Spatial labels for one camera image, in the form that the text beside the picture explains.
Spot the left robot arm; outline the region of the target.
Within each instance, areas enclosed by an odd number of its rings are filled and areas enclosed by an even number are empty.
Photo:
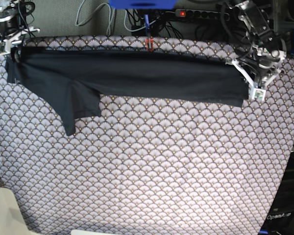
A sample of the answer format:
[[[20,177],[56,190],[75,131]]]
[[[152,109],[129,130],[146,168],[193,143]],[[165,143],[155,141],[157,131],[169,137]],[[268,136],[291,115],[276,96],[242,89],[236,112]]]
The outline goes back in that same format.
[[[221,5],[220,21],[231,39],[235,39],[225,22],[225,10],[238,9],[238,20],[246,28],[248,48],[237,50],[233,65],[251,87],[266,88],[280,73],[280,65],[287,57],[285,41],[274,34],[265,12],[251,0],[224,0]]]

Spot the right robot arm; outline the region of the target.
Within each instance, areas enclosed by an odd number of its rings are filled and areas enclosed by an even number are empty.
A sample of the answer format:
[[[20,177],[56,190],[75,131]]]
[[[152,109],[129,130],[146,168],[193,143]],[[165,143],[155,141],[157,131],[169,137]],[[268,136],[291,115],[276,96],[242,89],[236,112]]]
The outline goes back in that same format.
[[[33,37],[40,31],[27,22],[35,8],[32,1],[0,0],[0,55],[10,54],[27,35]]]

